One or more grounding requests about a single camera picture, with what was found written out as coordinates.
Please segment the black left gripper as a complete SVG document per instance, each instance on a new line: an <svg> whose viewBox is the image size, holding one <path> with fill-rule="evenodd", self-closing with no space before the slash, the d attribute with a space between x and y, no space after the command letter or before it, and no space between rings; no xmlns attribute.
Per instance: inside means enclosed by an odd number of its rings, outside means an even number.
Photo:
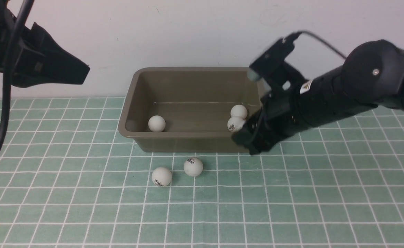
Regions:
<svg viewBox="0 0 404 248"><path fill-rule="evenodd" d="M7 5L8 0L0 0L0 73L4 71L6 49L17 19ZM82 85L89 72L86 63L62 49L43 27L33 23L31 28L24 28L13 72L13 86Z"/></svg>

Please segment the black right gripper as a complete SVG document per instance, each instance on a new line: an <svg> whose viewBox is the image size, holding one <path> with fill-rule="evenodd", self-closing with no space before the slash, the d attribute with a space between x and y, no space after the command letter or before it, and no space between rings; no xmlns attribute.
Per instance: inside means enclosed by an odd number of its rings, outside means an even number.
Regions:
<svg viewBox="0 0 404 248"><path fill-rule="evenodd" d="M231 136L249 155L270 151L282 140L326 124L326 83L308 81L284 96L266 94L257 118Z"/></svg>

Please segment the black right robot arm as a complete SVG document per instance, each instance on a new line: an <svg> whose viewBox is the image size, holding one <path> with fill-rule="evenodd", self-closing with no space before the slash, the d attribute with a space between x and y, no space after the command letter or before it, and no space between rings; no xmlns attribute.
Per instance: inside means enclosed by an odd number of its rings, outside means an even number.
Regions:
<svg viewBox="0 0 404 248"><path fill-rule="evenodd" d="M306 79L286 58L300 35L322 42L344 59L343 65ZM249 66L248 79L270 87L261 107L233 142L250 155L270 151L297 133L337 122L378 106L404 111L404 49L381 39L365 42L348 56L318 35L300 30L279 38Z"/></svg>

